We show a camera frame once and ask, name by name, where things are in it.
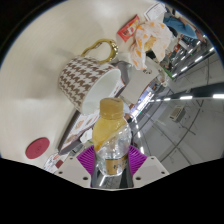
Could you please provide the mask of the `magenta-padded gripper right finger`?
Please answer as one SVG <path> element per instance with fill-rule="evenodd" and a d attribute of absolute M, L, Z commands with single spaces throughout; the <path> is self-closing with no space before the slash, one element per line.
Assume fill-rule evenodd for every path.
<path fill-rule="evenodd" d="M 169 174 L 155 156 L 147 157 L 134 146 L 129 147 L 128 165 L 134 188 L 143 187 Z"/>

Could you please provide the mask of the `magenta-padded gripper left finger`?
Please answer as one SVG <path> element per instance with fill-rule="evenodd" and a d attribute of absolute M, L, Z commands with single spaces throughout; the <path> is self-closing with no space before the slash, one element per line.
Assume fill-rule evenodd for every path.
<path fill-rule="evenodd" d="M 83 150 L 75 156 L 69 156 L 55 174 L 84 188 L 91 187 L 91 178 L 95 170 L 94 147 Z"/>

